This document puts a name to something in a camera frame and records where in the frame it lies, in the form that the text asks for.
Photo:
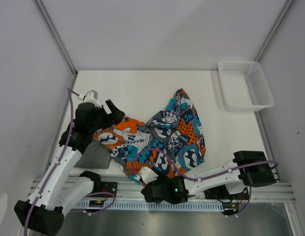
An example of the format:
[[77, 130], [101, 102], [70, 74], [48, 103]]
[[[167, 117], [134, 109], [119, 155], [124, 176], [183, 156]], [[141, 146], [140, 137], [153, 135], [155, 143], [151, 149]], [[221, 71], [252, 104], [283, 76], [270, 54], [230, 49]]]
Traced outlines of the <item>grey shorts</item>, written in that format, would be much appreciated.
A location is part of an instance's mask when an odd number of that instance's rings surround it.
[[111, 155], [109, 150], [104, 145], [92, 141], [74, 167], [84, 169], [108, 169], [110, 159]]

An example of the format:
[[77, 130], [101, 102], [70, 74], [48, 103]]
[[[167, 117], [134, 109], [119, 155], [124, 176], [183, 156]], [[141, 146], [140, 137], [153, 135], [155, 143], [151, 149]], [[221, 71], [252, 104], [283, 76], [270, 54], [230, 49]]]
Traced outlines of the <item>colourful patterned shorts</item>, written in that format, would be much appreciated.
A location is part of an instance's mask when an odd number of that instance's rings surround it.
[[205, 139], [197, 110], [184, 89], [146, 123], [124, 116], [117, 125], [95, 132], [112, 159], [135, 183], [142, 167], [168, 178], [185, 174], [205, 161]]

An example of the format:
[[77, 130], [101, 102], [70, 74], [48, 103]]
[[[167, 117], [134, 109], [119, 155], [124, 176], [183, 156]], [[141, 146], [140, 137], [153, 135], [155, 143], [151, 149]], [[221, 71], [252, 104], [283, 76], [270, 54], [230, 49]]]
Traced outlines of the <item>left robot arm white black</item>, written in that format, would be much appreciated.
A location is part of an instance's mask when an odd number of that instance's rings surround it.
[[62, 134], [56, 157], [53, 159], [40, 184], [26, 201], [19, 200], [14, 211], [24, 227], [24, 234], [33, 230], [54, 236], [61, 229], [66, 215], [85, 196], [101, 194], [101, 176], [84, 171], [72, 187], [61, 193], [71, 170], [81, 159], [94, 133], [122, 121], [125, 113], [111, 100], [106, 100], [107, 113], [96, 100], [82, 102], [76, 109], [70, 104], [70, 122]]

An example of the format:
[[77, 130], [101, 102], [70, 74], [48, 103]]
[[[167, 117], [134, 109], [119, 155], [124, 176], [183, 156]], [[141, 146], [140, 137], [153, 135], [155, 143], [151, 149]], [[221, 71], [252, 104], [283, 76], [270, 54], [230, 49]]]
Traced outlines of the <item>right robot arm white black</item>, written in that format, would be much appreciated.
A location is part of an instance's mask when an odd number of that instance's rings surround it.
[[246, 187], [264, 187], [276, 182], [273, 169], [278, 162], [267, 160], [262, 151], [237, 151], [233, 159], [207, 171], [187, 172], [173, 178], [159, 171], [142, 167], [139, 176], [145, 187], [141, 190], [147, 203], [166, 201], [181, 204], [206, 190], [219, 187], [220, 194], [232, 198]]

